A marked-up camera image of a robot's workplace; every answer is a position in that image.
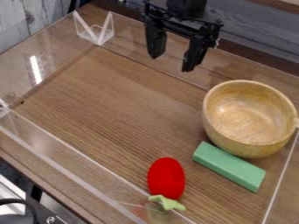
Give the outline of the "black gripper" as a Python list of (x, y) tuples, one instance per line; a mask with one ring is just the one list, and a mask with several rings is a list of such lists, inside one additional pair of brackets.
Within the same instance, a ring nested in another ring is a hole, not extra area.
[(167, 33), (191, 37), (181, 71), (191, 72), (217, 44), (224, 22), (205, 9), (208, 0), (144, 0), (144, 33), (152, 59), (164, 54)]

